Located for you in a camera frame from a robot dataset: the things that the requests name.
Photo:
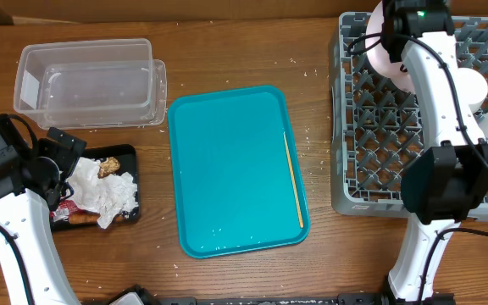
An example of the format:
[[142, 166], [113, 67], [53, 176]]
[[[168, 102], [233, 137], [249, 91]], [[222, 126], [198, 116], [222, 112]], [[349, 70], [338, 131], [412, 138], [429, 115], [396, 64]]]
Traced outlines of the large white plate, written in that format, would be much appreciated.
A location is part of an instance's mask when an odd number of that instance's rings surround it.
[[[365, 34], [381, 33], [383, 23], [383, 5], [379, 3], [369, 17]], [[414, 86], [410, 74], [401, 71], [402, 62], [392, 63], [390, 61], [389, 54], [382, 47], [379, 37], [367, 38], [365, 40], [365, 47], [371, 47], [376, 42], [377, 45], [366, 52], [373, 70], [379, 75], [390, 79], [399, 90], [414, 93]]]

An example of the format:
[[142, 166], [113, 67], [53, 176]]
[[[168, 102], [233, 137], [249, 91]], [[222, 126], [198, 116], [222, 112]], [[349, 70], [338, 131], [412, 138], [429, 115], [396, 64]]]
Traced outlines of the red snack wrapper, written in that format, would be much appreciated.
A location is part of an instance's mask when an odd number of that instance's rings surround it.
[[68, 219], [73, 214], [79, 214], [81, 209], [72, 200], [62, 201], [56, 210], [50, 213], [50, 219], [53, 222], [63, 221]]

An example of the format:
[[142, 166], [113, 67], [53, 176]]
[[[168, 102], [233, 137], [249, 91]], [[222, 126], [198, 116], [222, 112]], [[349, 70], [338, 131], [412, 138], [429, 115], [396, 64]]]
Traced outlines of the white napkin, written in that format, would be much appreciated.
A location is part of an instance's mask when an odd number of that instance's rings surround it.
[[74, 190], [70, 200], [82, 210], [93, 213], [101, 211], [101, 201], [106, 195], [106, 187], [98, 177], [99, 170], [99, 161], [80, 158], [68, 179], [69, 185]]
[[138, 206], [137, 184], [130, 173], [109, 175], [99, 180], [94, 191], [94, 207], [99, 214], [98, 225], [107, 229], [121, 212], [131, 212]]

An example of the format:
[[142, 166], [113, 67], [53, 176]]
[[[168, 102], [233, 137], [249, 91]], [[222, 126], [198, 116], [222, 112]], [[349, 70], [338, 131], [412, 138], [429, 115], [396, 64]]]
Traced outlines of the white bowl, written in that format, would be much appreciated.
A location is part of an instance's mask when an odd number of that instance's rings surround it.
[[458, 68], [455, 81], [459, 101], [465, 103], [473, 114], [476, 113], [488, 94], [485, 77], [474, 69]]

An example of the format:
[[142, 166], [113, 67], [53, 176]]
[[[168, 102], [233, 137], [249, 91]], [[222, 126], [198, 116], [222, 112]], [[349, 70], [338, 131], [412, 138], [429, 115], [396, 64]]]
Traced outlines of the brown food chunk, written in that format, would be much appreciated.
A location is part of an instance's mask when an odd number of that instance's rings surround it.
[[99, 164], [98, 178], [102, 179], [114, 174], [120, 169], [120, 162], [115, 157], [106, 158]]

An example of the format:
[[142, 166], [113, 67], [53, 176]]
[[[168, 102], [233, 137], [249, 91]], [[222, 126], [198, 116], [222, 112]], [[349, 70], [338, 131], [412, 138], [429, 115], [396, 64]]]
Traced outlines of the wooden chopstick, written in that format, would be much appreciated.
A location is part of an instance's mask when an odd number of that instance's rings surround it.
[[288, 141], [287, 141], [287, 137], [286, 137], [285, 132], [283, 132], [283, 139], [284, 139], [284, 144], [285, 144], [285, 149], [286, 149], [287, 163], [288, 163], [288, 167], [289, 167], [289, 171], [290, 171], [291, 185], [292, 185], [293, 195], [294, 195], [295, 204], [296, 204], [298, 222], [299, 222], [300, 228], [303, 229], [304, 223], [303, 223], [303, 218], [302, 218], [302, 210], [300, 207], [300, 201], [299, 201], [298, 191], [297, 191], [297, 184], [296, 184], [295, 175], [294, 175], [293, 166], [292, 166], [291, 152], [289, 149], [289, 145], [288, 145]]

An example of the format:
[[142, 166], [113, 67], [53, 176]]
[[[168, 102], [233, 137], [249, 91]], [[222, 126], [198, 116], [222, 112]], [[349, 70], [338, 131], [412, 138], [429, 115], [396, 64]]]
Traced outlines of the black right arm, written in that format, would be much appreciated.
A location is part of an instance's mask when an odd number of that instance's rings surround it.
[[399, 257], [386, 277], [391, 304], [453, 304], [433, 292], [447, 243], [488, 192], [488, 140], [467, 102], [482, 75], [463, 78], [454, 22], [443, 1], [384, 1], [380, 41], [413, 83], [425, 150], [405, 171], [410, 213]]

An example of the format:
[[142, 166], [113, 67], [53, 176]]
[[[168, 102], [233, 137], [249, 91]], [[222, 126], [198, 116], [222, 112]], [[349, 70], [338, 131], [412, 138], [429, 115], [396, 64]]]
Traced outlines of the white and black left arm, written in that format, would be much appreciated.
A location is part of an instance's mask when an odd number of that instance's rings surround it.
[[26, 142], [20, 117], [0, 114], [0, 266], [13, 304], [76, 304], [49, 214], [74, 193], [68, 179], [86, 142], [57, 128]]

